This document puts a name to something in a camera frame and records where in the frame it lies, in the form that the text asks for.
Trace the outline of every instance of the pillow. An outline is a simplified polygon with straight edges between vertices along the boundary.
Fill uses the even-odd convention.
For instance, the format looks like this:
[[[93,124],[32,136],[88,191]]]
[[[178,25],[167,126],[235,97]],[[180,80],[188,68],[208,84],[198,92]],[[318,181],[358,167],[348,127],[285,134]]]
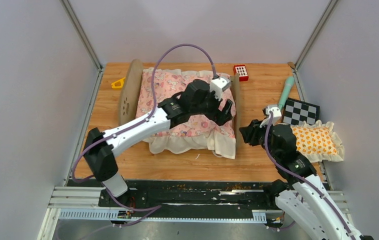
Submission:
[[[297,137],[297,150],[311,163],[328,160],[341,162],[344,160],[344,146],[338,135],[333,132],[334,123],[322,124],[318,120],[314,125],[306,122],[300,126],[292,125],[292,133]]]
[[[142,71],[141,90],[139,93],[136,118],[148,113],[153,108],[153,93],[151,91],[151,76],[153,68]],[[218,75],[230,78],[228,74],[218,73]],[[189,83],[194,79],[200,79],[210,83],[213,77],[212,71],[181,71],[157,69],[154,77],[154,91],[157,103],[173,94],[184,91]],[[225,106],[226,99],[233,102],[231,108],[232,116],[236,114],[235,101],[231,90],[227,89],[222,95],[222,102],[219,108]],[[169,150],[174,154],[180,154],[190,149],[209,149],[216,154],[226,158],[234,159],[236,152],[236,139],[232,121],[228,121],[222,126],[209,120],[204,115],[194,115],[189,121],[180,124],[168,131],[154,134],[144,139],[149,143],[150,152],[158,154],[163,150]]]

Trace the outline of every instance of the gray floor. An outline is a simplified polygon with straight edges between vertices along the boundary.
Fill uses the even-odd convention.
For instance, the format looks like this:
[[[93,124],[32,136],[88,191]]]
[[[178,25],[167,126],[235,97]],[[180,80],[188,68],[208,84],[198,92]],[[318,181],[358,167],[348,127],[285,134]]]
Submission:
[[[62,220],[60,240],[80,240],[97,228],[110,225],[101,220]],[[109,227],[85,240],[310,240],[296,224],[291,229],[274,232],[263,224],[141,222],[135,226]]]

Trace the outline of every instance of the metal frame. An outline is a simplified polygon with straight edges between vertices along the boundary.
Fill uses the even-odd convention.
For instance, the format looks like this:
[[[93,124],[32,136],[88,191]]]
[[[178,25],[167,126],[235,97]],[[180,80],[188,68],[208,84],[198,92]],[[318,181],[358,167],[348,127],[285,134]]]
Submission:
[[[73,158],[71,160],[72,164],[78,157],[84,138],[86,129],[89,124],[89,120],[91,118],[91,114],[94,108],[94,103],[100,88],[100,83],[104,73],[104,66],[101,64],[100,60],[97,57],[97,54],[93,47],[91,46],[90,41],[88,40],[87,35],[85,34],[82,25],[80,24],[73,7],[69,0],[59,0],[64,7],[64,11],[68,15],[70,22],[73,24],[79,38],[81,39],[83,45],[85,46],[88,55],[90,56],[92,62],[95,67],[98,69],[98,76],[94,84],[94,88],[92,91],[91,99],[88,104],[88,109],[85,115],[85,119],[80,131],[80,135],[77,139],[76,149],[73,154]],[[293,68],[293,76],[295,78],[295,84],[298,90],[298,94],[302,101],[307,101],[305,95],[305,89],[303,87],[302,81],[300,80],[298,70],[302,66],[306,55],[309,50],[313,46],[316,41],[318,35],[323,29],[324,24],[330,17],[331,13],[335,9],[336,4],[339,0],[330,0],[324,13],[319,19],[316,27],[314,28],[309,40],[304,46],[303,50],[300,53],[297,61],[295,62],[295,68]],[[320,169],[323,173],[323,176],[326,179],[326,170],[325,166],[320,163]],[[70,171],[67,172],[67,176],[65,177],[65,184],[69,180]],[[103,188],[101,187],[55,187],[51,199],[49,201],[49,205],[47,207],[45,217],[40,228],[38,234],[38,240],[51,240],[54,236],[56,226],[59,219],[92,219],[92,220],[111,220],[111,216],[114,216],[114,212],[117,211],[125,211],[124,208],[121,207],[99,207],[98,201],[100,197],[100,192]],[[347,207],[347,202],[344,198],[344,194],[341,191],[328,191],[331,195],[332,199],[338,204],[341,211],[346,215],[349,221],[352,221],[350,211]],[[264,220],[264,216],[268,214],[276,214],[281,213],[280,210],[253,210],[253,218],[239,220],[239,219],[226,219],[217,220],[213,218],[208,219],[167,219],[167,218],[148,218],[146,221],[157,221],[157,222],[228,222],[228,223],[261,223]]]

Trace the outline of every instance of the wooden headboard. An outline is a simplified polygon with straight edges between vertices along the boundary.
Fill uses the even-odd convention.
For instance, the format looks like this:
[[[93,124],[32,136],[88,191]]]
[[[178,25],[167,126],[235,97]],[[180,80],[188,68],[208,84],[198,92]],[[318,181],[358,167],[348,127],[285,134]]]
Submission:
[[[140,97],[141,80],[143,76],[143,63],[139,59],[134,59],[127,70],[119,99],[119,126],[129,123],[135,119],[137,114],[138,99]],[[240,94],[240,76],[236,74],[230,77],[231,93],[235,101],[236,116],[233,118],[233,131],[235,133],[236,149],[243,142],[243,136],[240,133],[241,125],[241,94]]]

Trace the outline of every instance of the red box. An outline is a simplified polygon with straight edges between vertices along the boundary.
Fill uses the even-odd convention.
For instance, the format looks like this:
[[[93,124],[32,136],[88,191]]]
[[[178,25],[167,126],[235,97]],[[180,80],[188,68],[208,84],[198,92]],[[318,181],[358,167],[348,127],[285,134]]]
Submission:
[[[249,80],[249,73],[247,72],[246,65],[233,66],[233,74],[239,74],[239,81],[245,82]]]

